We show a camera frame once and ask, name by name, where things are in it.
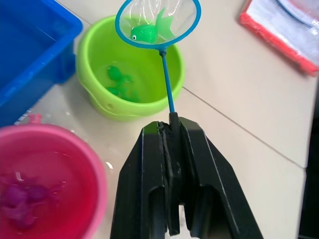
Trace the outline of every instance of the green bucket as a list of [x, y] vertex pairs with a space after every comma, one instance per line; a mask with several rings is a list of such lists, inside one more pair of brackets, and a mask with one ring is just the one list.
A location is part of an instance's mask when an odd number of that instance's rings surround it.
[[[185, 64], [176, 45], [167, 49], [166, 58], [173, 97], [176, 98], [184, 83]], [[121, 99], [107, 90], [114, 84], [107, 74], [110, 66], [116, 66], [123, 75], [133, 79], [130, 87], [134, 88], [138, 103]], [[115, 31], [115, 16], [98, 21], [82, 37], [76, 72], [93, 105], [111, 119], [135, 120], [156, 114], [168, 106], [159, 52], [125, 43]]]

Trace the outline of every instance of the mesh net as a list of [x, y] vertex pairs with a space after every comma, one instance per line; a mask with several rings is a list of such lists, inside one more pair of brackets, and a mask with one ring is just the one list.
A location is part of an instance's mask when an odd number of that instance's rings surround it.
[[118, 14], [123, 36], [152, 48], [183, 36], [195, 23], [197, 10], [193, 0], [132, 0]]

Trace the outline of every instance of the white table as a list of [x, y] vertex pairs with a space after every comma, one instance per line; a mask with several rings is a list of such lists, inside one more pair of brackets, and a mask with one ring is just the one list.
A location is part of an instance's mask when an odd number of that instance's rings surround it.
[[[59, 2], [77, 14], [85, 28], [115, 14], [122, 4]], [[176, 109], [198, 122], [231, 163], [264, 238], [293, 239], [299, 229], [302, 167], [317, 82], [237, 25], [242, 3], [202, 0], [198, 29], [180, 43], [187, 70]], [[104, 162], [108, 209], [94, 239], [109, 238], [119, 171], [141, 128], [154, 120], [167, 121], [168, 111], [135, 122], [110, 121], [94, 110], [73, 76], [65, 85], [54, 86], [33, 112], [74, 131]], [[176, 238], [190, 238], [185, 227]]]

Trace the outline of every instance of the fishing net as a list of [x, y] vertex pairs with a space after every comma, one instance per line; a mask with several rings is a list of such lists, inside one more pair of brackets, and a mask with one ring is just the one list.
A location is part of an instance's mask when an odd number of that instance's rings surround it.
[[136, 47], [165, 49], [190, 34], [200, 18], [198, 0], [127, 0], [116, 31]]

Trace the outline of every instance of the fish tail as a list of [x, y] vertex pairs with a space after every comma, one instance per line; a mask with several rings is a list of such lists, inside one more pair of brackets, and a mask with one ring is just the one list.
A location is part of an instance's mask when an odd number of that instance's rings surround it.
[[168, 40], [175, 37], [170, 30], [170, 26], [173, 21], [173, 16], [163, 17], [164, 12], [165, 7], [158, 13], [155, 26], [158, 30], [159, 36], [162, 37], [164, 40]]

